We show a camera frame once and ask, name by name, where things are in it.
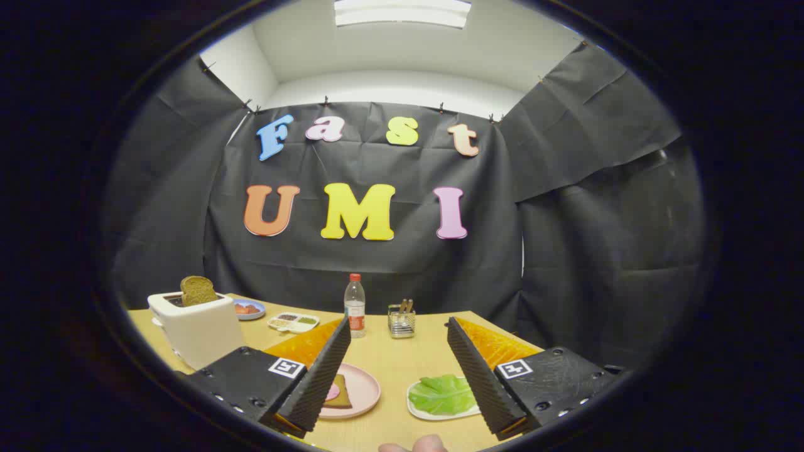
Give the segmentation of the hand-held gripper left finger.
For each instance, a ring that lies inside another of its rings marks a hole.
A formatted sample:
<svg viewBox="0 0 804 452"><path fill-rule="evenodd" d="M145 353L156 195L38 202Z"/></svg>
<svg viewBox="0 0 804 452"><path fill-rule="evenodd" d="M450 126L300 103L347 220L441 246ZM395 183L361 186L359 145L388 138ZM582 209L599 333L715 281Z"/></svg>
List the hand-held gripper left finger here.
<svg viewBox="0 0 804 452"><path fill-rule="evenodd" d="M238 347L182 377L236 415L302 439L314 430L350 342L341 317L264 351Z"/></svg>

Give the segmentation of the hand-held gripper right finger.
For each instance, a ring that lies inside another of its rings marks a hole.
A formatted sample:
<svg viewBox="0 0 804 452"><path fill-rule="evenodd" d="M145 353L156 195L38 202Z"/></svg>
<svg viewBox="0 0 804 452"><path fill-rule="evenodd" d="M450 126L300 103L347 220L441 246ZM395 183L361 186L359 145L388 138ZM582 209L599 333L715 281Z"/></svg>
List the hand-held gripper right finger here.
<svg viewBox="0 0 804 452"><path fill-rule="evenodd" d="M629 374L603 367L568 347L538 351L473 321L451 317L447 341L479 406L500 441L575 412Z"/></svg>

